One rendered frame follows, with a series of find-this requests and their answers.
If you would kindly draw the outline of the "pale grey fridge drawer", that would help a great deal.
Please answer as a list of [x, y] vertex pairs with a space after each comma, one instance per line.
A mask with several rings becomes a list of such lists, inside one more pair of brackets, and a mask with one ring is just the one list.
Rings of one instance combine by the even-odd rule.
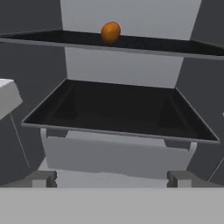
[[48, 166], [74, 172], [106, 172], [147, 179], [165, 179], [185, 169], [196, 143], [80, 131], [40, 131]]

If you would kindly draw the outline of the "white fridge door bin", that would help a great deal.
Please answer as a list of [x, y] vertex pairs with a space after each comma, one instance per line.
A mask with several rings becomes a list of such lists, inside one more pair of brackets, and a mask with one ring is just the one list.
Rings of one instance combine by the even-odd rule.
[[22, 103], [16, 82], [0, 79], [0, 121]]

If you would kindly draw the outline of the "black glass fridge shelf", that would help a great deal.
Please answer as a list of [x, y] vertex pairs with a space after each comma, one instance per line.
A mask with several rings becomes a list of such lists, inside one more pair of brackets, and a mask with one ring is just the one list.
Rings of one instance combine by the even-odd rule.
[[23, 120], [25, 127], [217, 144], [178, 89], [64, 80]]
[[100, 33], [43, 30], [0, 34], [0, 43], [36, 46], [73, 47], [89, 50], [118, 51], [125, 53], [155, 54], [203, 60], [224, 60], [224, 46], [194, 40], [149, 38], [121, 35], [108, 45]]

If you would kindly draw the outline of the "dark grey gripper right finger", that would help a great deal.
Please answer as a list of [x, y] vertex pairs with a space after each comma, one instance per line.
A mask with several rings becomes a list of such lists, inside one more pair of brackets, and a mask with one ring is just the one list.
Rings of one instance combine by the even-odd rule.
[[221, 188], [221, 185], [205, 181], [189, 171], [168, 171], [168, 187], [176, 188]]

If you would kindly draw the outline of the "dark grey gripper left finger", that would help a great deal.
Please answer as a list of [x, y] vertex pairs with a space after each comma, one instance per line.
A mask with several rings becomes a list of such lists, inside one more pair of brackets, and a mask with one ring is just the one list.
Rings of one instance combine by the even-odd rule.
[[56, 171], [34, 171], [26, 178], [3, 185], [4, 188], [47, 188], [56, 187]]

